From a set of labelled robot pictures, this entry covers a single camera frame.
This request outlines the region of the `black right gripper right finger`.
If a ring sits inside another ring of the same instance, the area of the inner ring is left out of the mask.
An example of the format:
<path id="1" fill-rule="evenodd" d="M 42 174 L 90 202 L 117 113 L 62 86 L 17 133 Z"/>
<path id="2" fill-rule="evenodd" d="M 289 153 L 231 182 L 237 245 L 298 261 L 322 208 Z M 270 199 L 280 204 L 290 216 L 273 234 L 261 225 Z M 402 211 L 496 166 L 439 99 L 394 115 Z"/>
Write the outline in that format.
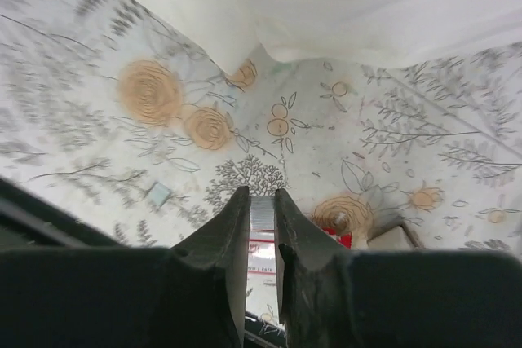
<path id="1" fill-rule="evenodd" d="M 274 198 L 290 347 L 518 347 L 521 264 L 499 251 L 348 249 Z"/>

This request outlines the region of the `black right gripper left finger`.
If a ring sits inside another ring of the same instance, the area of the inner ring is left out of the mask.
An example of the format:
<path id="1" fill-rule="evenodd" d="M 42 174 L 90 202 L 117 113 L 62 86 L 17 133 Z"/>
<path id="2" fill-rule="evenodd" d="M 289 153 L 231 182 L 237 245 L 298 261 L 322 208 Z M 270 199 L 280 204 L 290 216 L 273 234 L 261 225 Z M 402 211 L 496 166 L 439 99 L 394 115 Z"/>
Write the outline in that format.
<path id="1" fill-rule="evenodd" d="M 250 195 L 171 248 L 120 245 L 1 184 L 4 347 L 241 347 Z"/>

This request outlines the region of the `red white staples box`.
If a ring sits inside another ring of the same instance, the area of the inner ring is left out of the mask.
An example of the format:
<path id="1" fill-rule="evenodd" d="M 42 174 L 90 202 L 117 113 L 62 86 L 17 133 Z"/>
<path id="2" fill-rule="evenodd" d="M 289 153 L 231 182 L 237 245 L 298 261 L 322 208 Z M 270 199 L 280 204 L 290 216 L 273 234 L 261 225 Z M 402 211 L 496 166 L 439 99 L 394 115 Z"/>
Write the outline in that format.
<path id="1" fill-rule="evenodd" d="M 250 233 L 246 309 L 270 324 L 279 324 L 276 246 L 272 231 Z"/>

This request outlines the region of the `small grey staple strip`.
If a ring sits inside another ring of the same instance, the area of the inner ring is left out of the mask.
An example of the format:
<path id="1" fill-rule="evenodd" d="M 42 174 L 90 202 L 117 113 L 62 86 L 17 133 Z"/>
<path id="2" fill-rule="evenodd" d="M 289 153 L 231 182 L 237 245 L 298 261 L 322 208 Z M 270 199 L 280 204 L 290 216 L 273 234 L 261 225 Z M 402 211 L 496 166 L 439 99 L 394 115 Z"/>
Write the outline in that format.
<path id="1" fill-rule="evenodd" d="M 275 222 L 274 196 L 252 196 L 250 202 L 251 231 L 273 231 Z"/>

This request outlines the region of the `brown small stapler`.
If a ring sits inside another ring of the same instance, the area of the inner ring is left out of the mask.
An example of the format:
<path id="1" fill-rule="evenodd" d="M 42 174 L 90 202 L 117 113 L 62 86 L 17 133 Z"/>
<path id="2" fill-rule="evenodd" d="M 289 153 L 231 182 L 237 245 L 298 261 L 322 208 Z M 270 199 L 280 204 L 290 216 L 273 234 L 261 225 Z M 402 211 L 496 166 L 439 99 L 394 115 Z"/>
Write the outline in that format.
<path id="1" fill-rule="evenodd" d="M 370 228 L 363 236 L 352 242 L 356 250 L 401 251 L 423 249 L 418 235 L 406 222 L 396 217 L 389 222 Z"/>

